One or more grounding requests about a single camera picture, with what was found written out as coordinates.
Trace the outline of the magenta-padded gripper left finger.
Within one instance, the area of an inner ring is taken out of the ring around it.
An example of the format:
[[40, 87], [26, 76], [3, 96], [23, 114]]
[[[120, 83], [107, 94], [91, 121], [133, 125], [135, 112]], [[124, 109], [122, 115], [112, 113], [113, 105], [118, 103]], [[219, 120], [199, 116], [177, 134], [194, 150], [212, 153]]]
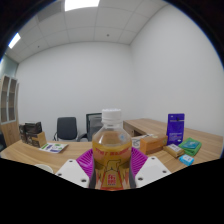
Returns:
[[68, 159], [56, 172], [56, 176], [84, 188], [94, 188], [96, 184], [96, 175], [93, 151], [89, 149], [77, 159]]

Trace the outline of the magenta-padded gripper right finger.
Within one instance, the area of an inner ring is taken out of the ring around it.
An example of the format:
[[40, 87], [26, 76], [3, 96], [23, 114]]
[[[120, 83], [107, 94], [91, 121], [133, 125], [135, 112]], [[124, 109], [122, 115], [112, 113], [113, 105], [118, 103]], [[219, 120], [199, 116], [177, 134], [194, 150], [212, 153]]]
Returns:
[[157, 181], [171, 172], [156, 157], [148, 157], [133, 148], [130, 159], [129, 183], [131, 188], [140, 188]]

